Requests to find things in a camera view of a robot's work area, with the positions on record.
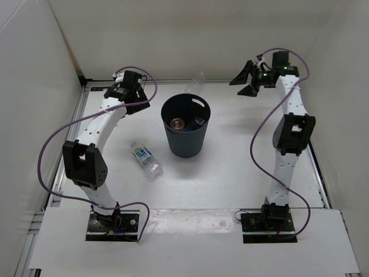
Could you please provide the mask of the orange juice plastic bottle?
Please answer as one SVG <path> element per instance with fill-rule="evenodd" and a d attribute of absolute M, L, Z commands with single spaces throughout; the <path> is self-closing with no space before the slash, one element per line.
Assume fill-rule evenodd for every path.
<path fill-rule="evenodd" d="M 170 128 L 179 132 L 184 131 L 185 122 L 181 118 L 174 118 L 170 121 Z"/>

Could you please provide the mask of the clear unlabelled plastic bottle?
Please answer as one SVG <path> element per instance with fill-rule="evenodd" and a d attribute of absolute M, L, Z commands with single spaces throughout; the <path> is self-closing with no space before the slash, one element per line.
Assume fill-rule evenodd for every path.
<path fill-rule="evenodd" d="M 204 88 L 204 83 L 206 80 L 206 75 L 204 72 L 198 72 L 192 80 L 187 84 L 184 92 L 193 95 L 200 95 Z"/>

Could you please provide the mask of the blue label plastic bottle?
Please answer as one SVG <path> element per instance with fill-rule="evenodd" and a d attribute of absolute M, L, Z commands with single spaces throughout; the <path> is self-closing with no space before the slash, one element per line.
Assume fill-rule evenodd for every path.
<path fill-rule="evenodd" d="M 185 127 L 185 132 L 192 132 L 202 128 L 206 123 L 206 120 L 201 116 L 194 117 L 190 123 Z"/>

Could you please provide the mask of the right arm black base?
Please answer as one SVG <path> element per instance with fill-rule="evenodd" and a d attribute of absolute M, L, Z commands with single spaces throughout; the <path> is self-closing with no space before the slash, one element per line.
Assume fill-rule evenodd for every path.
<path fill-rule="evenodd" d="M 264 204 L 260 210 L 240 209 L 234 214 L 242 226 L 244 244 L 297 243 L 289 205 Z"/>

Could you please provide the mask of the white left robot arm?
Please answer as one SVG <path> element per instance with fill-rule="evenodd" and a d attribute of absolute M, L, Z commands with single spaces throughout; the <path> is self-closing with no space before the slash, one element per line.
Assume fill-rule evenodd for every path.
<path fill-rule="evenodd" d="M 145 77 L 131 70 L 116 74 L 115 83 L 103 95 L 99 108 L 102 113 L 94 116 L 74 141 L 65 141 L 62 147 L 66 177 L 93 202 L 93 211 L 102 216 L 102 225 L 110 231 L 120 227 L 121 216 L 114 210 L 118 202 L 106 184 L 108 167 L 102 151 L 118 121 L 149 107 L 142 88 Z"/>

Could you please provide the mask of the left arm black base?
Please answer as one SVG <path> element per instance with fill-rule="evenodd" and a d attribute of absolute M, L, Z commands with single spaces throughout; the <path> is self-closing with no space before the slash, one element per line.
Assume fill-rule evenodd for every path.
<path fill-rule="evenodd" d="M 85 240 L 95 242 L 136 242 L 140 211 L 120 210 L 112 215 L 89 214 Z"/>

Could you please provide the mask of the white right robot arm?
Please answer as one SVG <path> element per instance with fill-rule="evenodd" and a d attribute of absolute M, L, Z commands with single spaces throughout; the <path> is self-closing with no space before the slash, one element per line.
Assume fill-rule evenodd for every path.
<path fill-rule="evenodd" d="M 272 179 L 272 184 L 261 208 L 259 225 L 267 231 L 275 229 L 280 217 L 289 210 L 289 193 L 292 175 L 299 156 L 307 148 L 316 119 L 306 110 L 300 83 L 307 77 L 300 77 L 299 70 L 289 62 L 291 50 L 271 48 L 272 65 L 266 66 L 264 55 L 255 61 L 249 60 L 242 71 L 230 82 L 231 86 L 242 85 L 239 96 L 254 98 L 261 88 L 274 88 L 280 95 L 280 102 L 266 116 L 269 119 L 279 108 L 283 116 L 272 138 L 276 153 L 274 172 L 267 172 L 260 164 L 256 166 Z"/>

